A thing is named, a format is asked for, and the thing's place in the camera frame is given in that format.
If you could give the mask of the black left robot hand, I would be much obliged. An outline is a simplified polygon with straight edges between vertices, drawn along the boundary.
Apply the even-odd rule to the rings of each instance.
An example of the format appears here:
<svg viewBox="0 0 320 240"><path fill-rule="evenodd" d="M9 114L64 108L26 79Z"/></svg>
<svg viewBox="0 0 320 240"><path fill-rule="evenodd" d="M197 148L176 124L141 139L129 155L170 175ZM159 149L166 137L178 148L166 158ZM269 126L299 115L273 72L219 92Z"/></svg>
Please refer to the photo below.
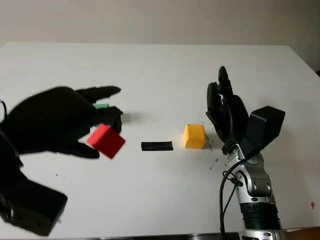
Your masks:
<svg viewBox="0 0 320 240"><path fill-rule="evenodd" d="M58 86L37 93L16 105L0 128L20 155L53 152L86 159L98 159L100 153L79 142L91 127L110 125L122 130L122 111L116 106L94 107L96 101L119 93L117 86L74 90Z"/></svg>

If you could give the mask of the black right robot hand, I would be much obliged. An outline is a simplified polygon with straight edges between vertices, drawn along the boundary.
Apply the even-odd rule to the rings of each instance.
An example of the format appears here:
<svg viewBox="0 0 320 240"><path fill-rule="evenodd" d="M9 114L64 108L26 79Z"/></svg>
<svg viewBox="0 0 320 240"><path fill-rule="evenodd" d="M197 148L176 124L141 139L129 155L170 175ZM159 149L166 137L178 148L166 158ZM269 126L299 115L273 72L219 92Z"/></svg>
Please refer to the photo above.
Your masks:
<svg viewBox="0 0 320 240"><path fill-rule="evenodd" d="M224 66L218 70L218 81L208 84L206 101L206 115L223 142L223 154L227 155L245 137L249 115L242 99L233 93Z"/></svg>

